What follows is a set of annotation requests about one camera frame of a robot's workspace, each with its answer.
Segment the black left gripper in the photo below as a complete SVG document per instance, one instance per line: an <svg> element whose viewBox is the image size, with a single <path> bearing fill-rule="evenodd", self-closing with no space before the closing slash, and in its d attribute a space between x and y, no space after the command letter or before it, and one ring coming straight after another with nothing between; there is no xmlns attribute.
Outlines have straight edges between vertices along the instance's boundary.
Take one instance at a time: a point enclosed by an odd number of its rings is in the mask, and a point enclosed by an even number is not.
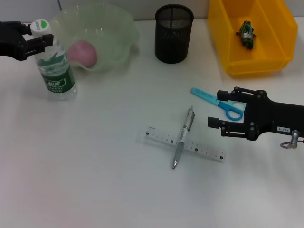
<svg viewBox="0 0 304 228"><path fill-rule="evenodd" d="M11 57L18 61L25 57L45 52L45 48L53 45L52 34L43 35L26 41L24 48L23 35L31 35L30 23L24 24L20 21L0 22L0 55Z"/></svg>

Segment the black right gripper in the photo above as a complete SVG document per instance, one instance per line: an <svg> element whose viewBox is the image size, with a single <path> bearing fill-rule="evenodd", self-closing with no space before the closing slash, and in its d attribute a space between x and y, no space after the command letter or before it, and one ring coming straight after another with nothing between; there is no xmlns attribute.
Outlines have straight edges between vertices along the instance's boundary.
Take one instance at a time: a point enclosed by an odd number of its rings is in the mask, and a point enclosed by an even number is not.
<svg viewBox="0 0 304 228"><path fill-rule="evenodd" d="M304 107L301 105L274 102L266 91L237 86L231 92L218 90L217 99L246 103L244 123L208 117L208 127L219 128L223 137L255 141L263 133L291 135L292 131L298 131L301 138L304 136Z"/></svg>

